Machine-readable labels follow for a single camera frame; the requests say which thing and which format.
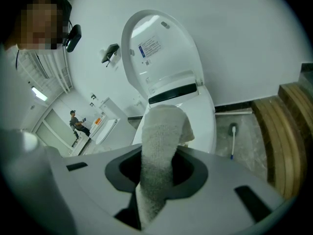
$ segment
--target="wooden step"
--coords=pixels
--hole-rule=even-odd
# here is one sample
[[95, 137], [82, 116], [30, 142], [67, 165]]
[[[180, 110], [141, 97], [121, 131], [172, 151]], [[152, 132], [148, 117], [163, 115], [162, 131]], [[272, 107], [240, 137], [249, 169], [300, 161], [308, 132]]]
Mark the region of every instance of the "wooden step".
[[313, 101], [313, 71], [300, 73], [297, 85]]
[[267, 153], [268, 182], [282, 196], [296, 196], [304, 182], [305, 146], [291, 113], [278, 96], [254, 100], [252, 109], [261, 127]]
[[313, 102], [296, 83], [281, 85], [278, 91], [299, 128], [307, 158], [313, 149]]

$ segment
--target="toilet brush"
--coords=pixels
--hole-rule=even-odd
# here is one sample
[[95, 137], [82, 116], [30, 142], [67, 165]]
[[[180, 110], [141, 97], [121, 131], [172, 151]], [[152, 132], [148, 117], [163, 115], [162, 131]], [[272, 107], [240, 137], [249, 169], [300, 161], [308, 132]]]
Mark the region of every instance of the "toilet brush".
[[231, 149], [230, 159], [233, 160], [234, 157], [234, 149], [235, 149], [235, 136], [238, 134], [238, 124], [231, 123], [228, 128], [228, 134], [233, 137], [233, 146]]

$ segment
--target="brush handle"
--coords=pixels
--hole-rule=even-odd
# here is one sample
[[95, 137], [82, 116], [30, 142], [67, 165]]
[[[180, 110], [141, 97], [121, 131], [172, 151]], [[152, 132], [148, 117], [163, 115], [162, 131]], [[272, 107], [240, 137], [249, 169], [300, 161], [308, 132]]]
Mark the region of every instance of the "brush handle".
[[233, 147], [231, 149], [230, 160], [233, 160], [234, 157], [234, 149], [235, 149], [235, 132], [233, 132]]

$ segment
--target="ceiling light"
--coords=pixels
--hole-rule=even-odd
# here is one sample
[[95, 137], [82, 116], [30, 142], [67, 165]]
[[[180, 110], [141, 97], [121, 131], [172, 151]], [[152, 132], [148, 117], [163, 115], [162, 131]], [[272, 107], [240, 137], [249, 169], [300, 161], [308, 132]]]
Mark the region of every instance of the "ceiling light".
[[48, 99], [44, 94], [38, 91], [34, 86], [31, 89], [36, 94], [36, 97], [40, 98], [42, 101], [46, 101]]

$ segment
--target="tiled floor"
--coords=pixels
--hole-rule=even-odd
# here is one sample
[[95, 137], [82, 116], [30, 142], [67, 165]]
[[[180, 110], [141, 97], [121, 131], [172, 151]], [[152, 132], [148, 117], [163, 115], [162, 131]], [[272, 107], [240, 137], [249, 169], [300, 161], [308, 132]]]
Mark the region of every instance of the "tiled floor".
[[[141, 120], [129, 120], [137, 129]], [[234, 162], [248, 168], [256, 176], [267, 180], [267, 159], [262, 134], [254, 114], [216, 116], [217, 146], [215, 154], [230, 158], [232, 137], [228, 135], [231, 123], [238, 124], [238, 134], [235, 139]], [[82, 155], [104, 152], [101, 145], [89, 142]]]

